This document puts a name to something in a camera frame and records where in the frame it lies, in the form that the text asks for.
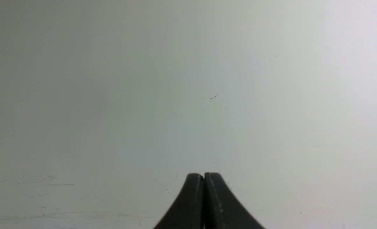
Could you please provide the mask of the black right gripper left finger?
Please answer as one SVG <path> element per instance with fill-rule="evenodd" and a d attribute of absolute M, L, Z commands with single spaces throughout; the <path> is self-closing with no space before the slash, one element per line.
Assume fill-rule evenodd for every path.
<path fill-rule="evenodd" d="M 190 173 L 171 207 L 155 229 L 203 229 L 204 178 Z"/>

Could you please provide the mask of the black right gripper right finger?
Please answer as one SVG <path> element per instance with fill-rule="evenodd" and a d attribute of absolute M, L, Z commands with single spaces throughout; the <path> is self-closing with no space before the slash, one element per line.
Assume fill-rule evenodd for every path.
<path fill-rule="evenodd" d="M 235 197 L 219 173 L 204 177 L 205 229 L 263 229 Z"/>

